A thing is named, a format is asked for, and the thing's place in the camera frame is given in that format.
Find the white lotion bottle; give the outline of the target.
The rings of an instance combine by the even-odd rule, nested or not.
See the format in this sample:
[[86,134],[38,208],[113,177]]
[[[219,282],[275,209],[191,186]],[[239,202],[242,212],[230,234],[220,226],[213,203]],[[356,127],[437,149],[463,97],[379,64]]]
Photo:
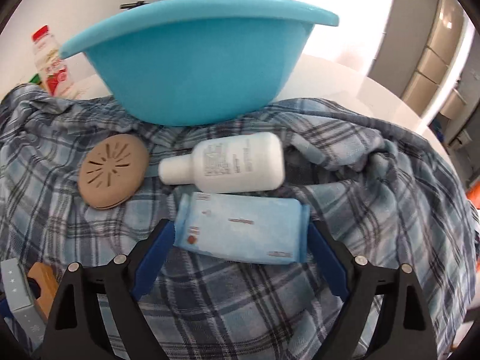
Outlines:
[[202,141],[190,154],[159,164],[166,185],[195,185],[205,193],[270,191],[285,179],[284,153],[273,133],[228,136]]

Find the bicycle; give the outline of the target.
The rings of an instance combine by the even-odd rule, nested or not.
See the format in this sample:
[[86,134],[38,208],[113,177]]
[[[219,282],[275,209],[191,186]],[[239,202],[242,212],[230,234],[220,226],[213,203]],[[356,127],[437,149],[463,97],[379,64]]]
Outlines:
[[120,10],[131,10],[134,8],[141,7],[143,5],[146,5],[146,2],[143,0],[139,0],[137,2],[128,2],[128,3],[122,3],[120,5]]

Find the green yellow package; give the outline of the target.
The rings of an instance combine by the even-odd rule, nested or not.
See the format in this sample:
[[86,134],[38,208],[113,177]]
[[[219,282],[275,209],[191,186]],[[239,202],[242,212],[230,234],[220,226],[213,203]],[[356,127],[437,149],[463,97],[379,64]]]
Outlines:
[[30,79],[29,82],[30,82],[30,83],[33,83],[33,84],[35,84],[35,85],[37,85],[37,86],[41,86],[41,78],[39,77],[38,74],[34,75],[34,76]]

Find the cabinet with drawers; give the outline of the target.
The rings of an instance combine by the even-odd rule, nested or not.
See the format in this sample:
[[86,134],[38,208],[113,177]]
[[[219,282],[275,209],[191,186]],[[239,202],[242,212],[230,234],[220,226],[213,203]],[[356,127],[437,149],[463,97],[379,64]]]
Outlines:
[[439,0],[430,34],[402,100],[428,121],[443,107],[470,52],[475,29],[458,0]]

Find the tan round slotted disc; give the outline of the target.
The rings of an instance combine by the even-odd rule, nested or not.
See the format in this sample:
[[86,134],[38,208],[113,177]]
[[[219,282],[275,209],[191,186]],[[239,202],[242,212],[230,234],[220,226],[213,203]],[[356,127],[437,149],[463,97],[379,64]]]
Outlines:
[[85,203],[108,210],[130,199],[143,183],[149,153],[143,142],[118,134],[97,144],[85,157],[78,175],[78,189]]

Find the grey star box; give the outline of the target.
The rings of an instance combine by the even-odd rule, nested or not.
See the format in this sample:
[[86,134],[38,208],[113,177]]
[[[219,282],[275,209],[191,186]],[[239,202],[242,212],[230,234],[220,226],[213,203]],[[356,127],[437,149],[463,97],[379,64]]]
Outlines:
[[10,312],[36,349],[43,342],[47,321],[16,258],[1,262],[1,281]]

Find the blue tissue pack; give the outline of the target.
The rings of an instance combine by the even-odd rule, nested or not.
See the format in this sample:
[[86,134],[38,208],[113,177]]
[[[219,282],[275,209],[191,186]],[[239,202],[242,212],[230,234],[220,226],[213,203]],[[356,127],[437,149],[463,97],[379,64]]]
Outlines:
[[309,218],[293,198],[194,192],[181,198],[174,245],[241,263],[304,263]]

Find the orange soap bar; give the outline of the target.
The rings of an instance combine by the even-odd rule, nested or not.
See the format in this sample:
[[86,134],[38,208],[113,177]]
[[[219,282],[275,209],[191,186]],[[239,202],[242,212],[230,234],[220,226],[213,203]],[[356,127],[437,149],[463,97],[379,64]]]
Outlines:
[[59,287],[54,272],[47,264],[36,262],[28,271],[27,278],[35,303],[43,319],[47,321]]

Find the red cap milk bottle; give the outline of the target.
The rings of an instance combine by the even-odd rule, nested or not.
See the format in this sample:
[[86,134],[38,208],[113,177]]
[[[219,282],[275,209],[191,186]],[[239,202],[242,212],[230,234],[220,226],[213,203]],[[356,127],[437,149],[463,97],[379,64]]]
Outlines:
[[41,82],[54,97],[65,97],[73,85],[68,66],[59,54],[60,44],[47,25],[32,35],[34,63]]

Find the blue plaid cloth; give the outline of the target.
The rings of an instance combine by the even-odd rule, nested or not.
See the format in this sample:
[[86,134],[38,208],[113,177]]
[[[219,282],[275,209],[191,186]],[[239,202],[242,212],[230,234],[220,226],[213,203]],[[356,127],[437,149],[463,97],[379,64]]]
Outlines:
[[41,359],[436,359],[478,238],[427,140],[334,102],[162,127],[1,101],[4,305]]

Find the blue plastic basin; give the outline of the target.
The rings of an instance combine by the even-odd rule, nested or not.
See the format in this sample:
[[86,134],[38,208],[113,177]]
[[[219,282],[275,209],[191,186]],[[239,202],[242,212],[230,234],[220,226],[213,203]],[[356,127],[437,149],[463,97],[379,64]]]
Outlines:
[[166,126],[212,124],[258,110],[290,78],[331,11],[295,0],[162,0],[107,18],[66,41],[132,116]]

